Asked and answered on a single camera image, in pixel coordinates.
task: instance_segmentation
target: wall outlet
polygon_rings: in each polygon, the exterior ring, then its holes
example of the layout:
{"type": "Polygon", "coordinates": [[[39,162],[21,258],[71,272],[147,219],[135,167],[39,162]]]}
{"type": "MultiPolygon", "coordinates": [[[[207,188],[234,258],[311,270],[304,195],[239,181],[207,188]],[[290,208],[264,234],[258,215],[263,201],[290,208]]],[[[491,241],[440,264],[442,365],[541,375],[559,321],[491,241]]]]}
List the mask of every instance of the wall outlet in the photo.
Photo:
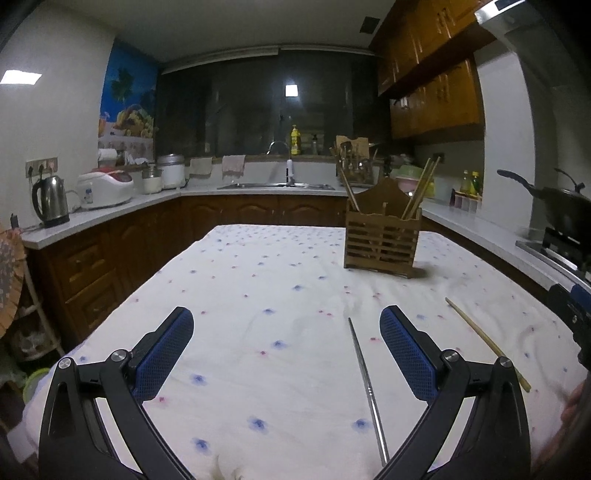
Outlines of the wall outlet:
{"type": "Polygon", "coordinates": [[[39,166],[43,165],[43,174],[49,175],[57,172],[57,157],[41,158],[40,160],[29,160],[25,163],[25,177],[29,178],[29,168],[33,168],[31,176],[39,175],[39,166]]]}

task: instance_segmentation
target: seasoning bottle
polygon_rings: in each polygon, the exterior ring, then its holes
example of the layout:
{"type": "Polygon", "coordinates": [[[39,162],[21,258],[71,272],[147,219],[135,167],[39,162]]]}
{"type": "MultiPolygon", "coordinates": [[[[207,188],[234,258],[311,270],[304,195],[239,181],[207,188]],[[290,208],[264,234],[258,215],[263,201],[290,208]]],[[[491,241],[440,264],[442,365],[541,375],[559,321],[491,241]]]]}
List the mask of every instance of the seasoning bottle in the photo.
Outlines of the seasoning bottle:
{"type": "Polygon", "coordinates": [[[318,137],[316,134],[312,137],[312,155],[318,155],[318,137]]]}
{"type": "Polygon", "coordinates": [[[480,183],[480,173],[473,171],[472,178],[470,179],[470,195],[478,196],[481,194],[482,184],[480,183]]]}
{"type": "Polygon", "coordinates": [[[293,125],[293,130],[291,131],[291,154],[292,155],[299,155],[300,154],[300,132],[295,125],[293,125]]]}
{"type": "Polygon", "coordinates": [[[469,193],[471,184],[472,184],[472,182],[470,181],[470,176],[468,175],[468,171],[464,170],[464,179],[462,180],[462,185],[460,186],[460,192],[461,193],[469,193]]]}

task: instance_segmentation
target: poster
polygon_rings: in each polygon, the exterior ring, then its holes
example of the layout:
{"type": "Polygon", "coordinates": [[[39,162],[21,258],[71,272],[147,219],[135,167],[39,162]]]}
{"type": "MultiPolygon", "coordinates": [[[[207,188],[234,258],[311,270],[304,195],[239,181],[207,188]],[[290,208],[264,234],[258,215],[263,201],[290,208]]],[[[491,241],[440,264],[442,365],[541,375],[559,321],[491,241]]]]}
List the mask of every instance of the poster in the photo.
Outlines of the poster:
{"type": "Polygon", "coordinates": [[[100,102],[99,148],[124,150],[133,159],[154,160],[157,76],[154,60],[115,41],[100,102]]]}

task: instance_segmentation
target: kitchen sink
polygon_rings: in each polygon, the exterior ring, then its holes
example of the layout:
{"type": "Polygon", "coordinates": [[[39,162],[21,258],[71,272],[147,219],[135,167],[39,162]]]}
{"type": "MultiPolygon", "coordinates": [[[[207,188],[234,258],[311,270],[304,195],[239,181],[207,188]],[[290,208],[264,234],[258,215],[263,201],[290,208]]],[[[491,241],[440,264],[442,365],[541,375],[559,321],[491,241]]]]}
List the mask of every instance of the kitchen sink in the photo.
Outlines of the kitchen sink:
{"type": "Polygon", "coordinates": [[[307,189],[307,190],[334,190],[334,187],[325,184],[313,185],[310,183],[231,183],[218,187],[218,190],[233,189],[307,189]]]}

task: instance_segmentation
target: white rice cooker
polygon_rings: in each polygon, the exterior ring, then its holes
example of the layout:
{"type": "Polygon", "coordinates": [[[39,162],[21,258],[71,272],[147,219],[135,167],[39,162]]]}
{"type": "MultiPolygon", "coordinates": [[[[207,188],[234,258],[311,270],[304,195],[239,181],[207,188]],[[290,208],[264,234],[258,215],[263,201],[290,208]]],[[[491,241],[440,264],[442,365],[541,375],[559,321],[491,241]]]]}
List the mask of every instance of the white rice cooker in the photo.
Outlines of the white rice cooker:
{"type": "Polygon", "coordinates": [[[175,189],[184,187],[185,179],[184,157],[178,154],[162,155],[156,161],[162,170],[162,188],[175,189]]]}

